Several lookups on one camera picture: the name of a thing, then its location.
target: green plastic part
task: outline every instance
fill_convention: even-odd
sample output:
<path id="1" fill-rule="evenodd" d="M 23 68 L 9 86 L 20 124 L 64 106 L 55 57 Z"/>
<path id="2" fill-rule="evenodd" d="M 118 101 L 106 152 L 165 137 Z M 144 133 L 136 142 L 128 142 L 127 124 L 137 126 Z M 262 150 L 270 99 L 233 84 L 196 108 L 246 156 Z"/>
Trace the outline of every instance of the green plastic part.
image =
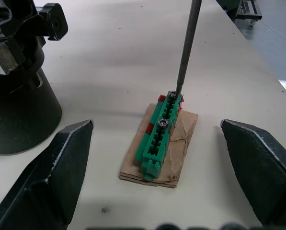
<path id="1" fill-rule="evenodd" d="M 152 179 L 159 177 L 169 144 L 171 130 L 172 127 L 175 127 L 177 121 L 183 96 L 180 94 L 176 99 L 170 98 L 169 95 L 170 91 L 164 101 L 158 101 L 149 123 L 149 128 L 150 125 L 154 125 L 152 132 L 151 134 L 148 132 L 144 134 L 136 152 L 136 159 L 142 162 L 141 173 L 147 181 L 152 181 Z M 158 121 L 163 118 L 169 122 L 167 128 L 158 127 Z"/>

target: red tape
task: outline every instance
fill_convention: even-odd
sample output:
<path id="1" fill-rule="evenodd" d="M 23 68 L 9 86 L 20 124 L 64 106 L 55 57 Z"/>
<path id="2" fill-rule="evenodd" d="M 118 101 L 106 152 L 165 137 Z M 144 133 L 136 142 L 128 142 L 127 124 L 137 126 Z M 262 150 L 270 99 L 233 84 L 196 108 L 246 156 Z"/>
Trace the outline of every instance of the red tape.
<path id="1" fill-rule="evenodd" d="M 160 97 L 158 98 L 158 102 L 164 102 L 165 98 L 166 98 L 165 95 L 160 95 Z"/>
<path id="2" fill-rule="evenodd" d="M 145 133 L 147 133 L 148 135 L 151 135 L 151 132 L 153 130 L 153 127 L 154 127 L 154 124 L 153 123 L 149 123 L 147 128 L 146 128 L 146 131 Z"/>
<path id="3" fill-rule="evenodd" d="M 183 97 L 182 97 L 181 102 L 180 102 L 180 105 L 179 105 L 179 112 L 182 110 L 182 102 L 184 102 Z"/>

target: cart wheel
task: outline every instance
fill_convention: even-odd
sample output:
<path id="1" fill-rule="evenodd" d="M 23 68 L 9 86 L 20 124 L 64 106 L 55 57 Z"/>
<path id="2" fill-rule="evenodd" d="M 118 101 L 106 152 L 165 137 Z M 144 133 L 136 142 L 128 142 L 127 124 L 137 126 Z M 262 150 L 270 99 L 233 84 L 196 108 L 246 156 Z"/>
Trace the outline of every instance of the cart wheel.
<path id="1" fill-rule="evenodd" d="M 254 25 L 256 24 L 256 21 L 257 21 L 257 20 L 251 19 L 251 20 L 250 20 L 250 25 L 251 25 L 251 26 L 254 26 Z"/>

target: black machine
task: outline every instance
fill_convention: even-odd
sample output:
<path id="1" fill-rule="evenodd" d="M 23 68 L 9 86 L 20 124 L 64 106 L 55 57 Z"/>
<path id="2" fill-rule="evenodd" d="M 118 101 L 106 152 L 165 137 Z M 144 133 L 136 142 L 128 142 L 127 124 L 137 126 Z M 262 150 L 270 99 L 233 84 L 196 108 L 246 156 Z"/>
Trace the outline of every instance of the black machine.
<path id="1" fill-rule="evenodd" d="M 200 3 L 192 3 L 178 93 Z M 42 46 L 43 36 L 59 40 L 66 32 L 58 4 L 37 8 L 32 0 L 0 0 L 0 154 L 29 149 L 57 127 L 61 108 L 41 69 Z M 93 127 L 87 120 L 59 131 L 25 168 L 0 204 L 0 230 L 67 229 L 84 180 Z M 286 230 L 286 150 L 271 134 L 255 126 L 225 119 L 221 128 L 235 175 L 263 225 L 250 230 Z M 179 228 L 162 225 L 157 230 Z M 246 228 L 228 224 L 221 230 Z"/>
<path id="2" fill-rule="evenodd" d="M 67 31 L 59 4 L 0 0 L 0 154 L 30 149 L 58 126 L 62 111 L 41 68 L 42 47 L 44 36 L 58 41 Z"/>

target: metal rod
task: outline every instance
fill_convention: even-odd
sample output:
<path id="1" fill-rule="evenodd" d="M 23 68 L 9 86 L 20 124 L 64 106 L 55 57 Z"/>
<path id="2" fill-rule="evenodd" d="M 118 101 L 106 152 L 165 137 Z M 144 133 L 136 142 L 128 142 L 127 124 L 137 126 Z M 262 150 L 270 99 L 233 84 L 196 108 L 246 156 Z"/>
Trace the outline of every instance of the metal rod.
<path id="1" fill-rule="evenodd" d="M 187 64 L 189 63 L 195 29 L 197 25 L 198 15 L 200 11 L 201 0 L 192 0 L 192 6 L 190 10 L 189 22 L 187 24 L 185 41 L 183 46 L 183 53 L 181 57 L 181 63 L 179 68 L 176 96 L 178 97 L 181 93 L 181 89 L 184 83 Z"/>

